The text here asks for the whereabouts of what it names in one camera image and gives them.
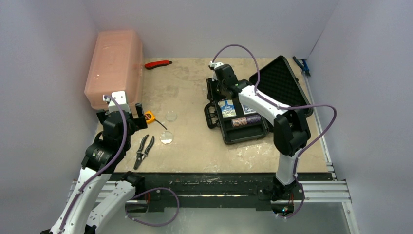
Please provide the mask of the clear round disc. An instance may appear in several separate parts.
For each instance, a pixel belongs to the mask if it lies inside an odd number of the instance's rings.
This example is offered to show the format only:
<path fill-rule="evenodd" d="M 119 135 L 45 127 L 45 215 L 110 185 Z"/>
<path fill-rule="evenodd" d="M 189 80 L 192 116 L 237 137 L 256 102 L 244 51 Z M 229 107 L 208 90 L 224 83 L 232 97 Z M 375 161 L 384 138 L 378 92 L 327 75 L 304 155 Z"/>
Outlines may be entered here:
<path fill-rule="evenodd" d="M 163 144 L 171 144 L 174 139 L 174 135 L 170 131 L 163 131 L 160 135 L 160 141 Z"/>

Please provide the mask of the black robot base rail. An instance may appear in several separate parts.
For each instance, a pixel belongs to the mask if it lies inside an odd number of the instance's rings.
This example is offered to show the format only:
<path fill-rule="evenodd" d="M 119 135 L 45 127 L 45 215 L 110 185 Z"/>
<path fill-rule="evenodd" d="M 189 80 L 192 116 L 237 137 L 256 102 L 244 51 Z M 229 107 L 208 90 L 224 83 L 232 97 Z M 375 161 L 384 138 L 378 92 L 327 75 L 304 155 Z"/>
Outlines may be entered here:
<path fill-rule="evenodd" d="M 305 202 L 342 203 L 351 200 L 347 183 L 333 173 L 299 173 L 301 185 L 277 192 L 275 173 L 140 173 L 139 192 L 148 195 L 127 201 L 131 212 L 165 208 L 237 208 L 288 214 Z"/>

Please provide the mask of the clear dealer button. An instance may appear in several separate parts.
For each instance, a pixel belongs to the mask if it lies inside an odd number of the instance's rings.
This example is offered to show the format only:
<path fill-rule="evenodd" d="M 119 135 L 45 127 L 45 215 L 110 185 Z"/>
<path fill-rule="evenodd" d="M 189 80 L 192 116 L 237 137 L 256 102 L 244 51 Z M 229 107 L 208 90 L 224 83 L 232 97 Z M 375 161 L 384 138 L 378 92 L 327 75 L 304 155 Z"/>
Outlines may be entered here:
<path fill-rule="evenodd" d="M 168 111 L 165 114 L 165 119 L 169 122 L 173 122 L 177 119 L 177 114 L 174 111 Z"/>

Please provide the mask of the blue yellow card deck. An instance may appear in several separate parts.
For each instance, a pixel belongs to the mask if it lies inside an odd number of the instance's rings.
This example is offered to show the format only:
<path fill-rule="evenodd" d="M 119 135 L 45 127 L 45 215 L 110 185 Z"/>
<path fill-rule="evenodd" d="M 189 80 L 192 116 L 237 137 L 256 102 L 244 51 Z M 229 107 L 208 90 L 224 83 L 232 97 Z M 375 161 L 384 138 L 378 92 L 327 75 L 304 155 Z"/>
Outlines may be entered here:
<path fill-rule="evenodd" d="M 223 118 L 231 118 L 237 115 L 232 100 L 230 99 L 221 100 L 218 102 L 218 105 L 220 107 Z"/>

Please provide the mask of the blue playing card deck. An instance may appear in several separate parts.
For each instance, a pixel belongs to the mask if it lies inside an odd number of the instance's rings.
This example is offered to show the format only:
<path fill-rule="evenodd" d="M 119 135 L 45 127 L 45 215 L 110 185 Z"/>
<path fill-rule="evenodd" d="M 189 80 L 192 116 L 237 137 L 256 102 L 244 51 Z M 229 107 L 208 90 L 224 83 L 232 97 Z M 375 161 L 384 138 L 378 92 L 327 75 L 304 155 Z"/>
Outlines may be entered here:
<path fill-rule="evenodd" d="M 248 106 L 246 106 L 246 105 L 243 105 L 243 104 L 242 104 L 241 107 L 242 107 L 242 111 L 243 111 L 244 115 L 256 113 L 255 110 L 253 110 L 252 108 L 250 108 L 250 107 L 248 107 Z"/>

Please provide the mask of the black poker set case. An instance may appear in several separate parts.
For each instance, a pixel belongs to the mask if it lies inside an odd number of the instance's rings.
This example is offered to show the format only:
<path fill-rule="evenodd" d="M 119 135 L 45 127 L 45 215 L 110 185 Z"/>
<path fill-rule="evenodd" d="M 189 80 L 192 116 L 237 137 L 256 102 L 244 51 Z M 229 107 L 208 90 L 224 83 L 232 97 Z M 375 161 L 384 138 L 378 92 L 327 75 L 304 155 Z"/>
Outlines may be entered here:
<path fill-rule="evenodd" d="M 260 78 L 258 89 L 274 100 L 290 106 L 304 106 L 309 103 L 298 78 L 284 56 L 278 56 L 260 69 L 260 75 L 253 74 L 249 81 L 255 84 L 257 78 Z M 208 128 L 219 128 L 221 130 L 225 144 L 230 145 L 264 138 L 272 131 L 272 125 L 263 117 L 261 117 L 260 122 L 254 124 L 232 127 L 232 119 L 257 115 L 257 113 L 244 115 L 239 101 L 232 100 L 237 115 L 231 118 L 223 118 L 218 102 L 226 98 L 217 92 L 218 82 L 207 78 L 206 85 L 207 99 L 209 100 L 209 104 L 204 108 L 206 122 Z"/>

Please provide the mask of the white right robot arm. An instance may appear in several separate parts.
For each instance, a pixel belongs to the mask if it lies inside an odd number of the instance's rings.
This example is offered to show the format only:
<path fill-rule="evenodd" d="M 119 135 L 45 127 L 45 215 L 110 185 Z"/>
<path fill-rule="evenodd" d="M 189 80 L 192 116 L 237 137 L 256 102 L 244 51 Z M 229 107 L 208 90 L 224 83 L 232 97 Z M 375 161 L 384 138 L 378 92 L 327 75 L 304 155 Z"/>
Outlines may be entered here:
<path fill-rule="evenodd" d="M 280 154 L 273 192 L 286 198 L 299 183 L 299 158 L 311 138 L 305 114 L 259 91 L 257 84 L 239 80 L 229 64 L 211 61 L 208 66 L 213 71 L 212 80 L 218 83 L 218 94 L 238 100 L 272 122 L 273 142 Z"/>

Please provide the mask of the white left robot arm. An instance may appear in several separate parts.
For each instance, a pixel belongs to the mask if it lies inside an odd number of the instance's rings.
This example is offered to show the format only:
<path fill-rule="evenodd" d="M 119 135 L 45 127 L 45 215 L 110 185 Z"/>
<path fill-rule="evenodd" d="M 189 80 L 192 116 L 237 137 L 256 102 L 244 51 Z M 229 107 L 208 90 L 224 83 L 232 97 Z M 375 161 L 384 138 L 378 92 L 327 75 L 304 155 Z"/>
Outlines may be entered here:
<path fill-rule="evenodd" d="M 44 234 L 98 234 L 128 198 L 144 196 L 144 178 L 127 172 L 120 185 L 95 205 L 102 188 L 131 148 L 131 136 L 147 127 L 141 104 L 135 105 L 137 117 L 123 107 L 112 104 L 112 110 L 97 112 L 103 129 L 86 149 L 76 186 L 62 214 Z"/>

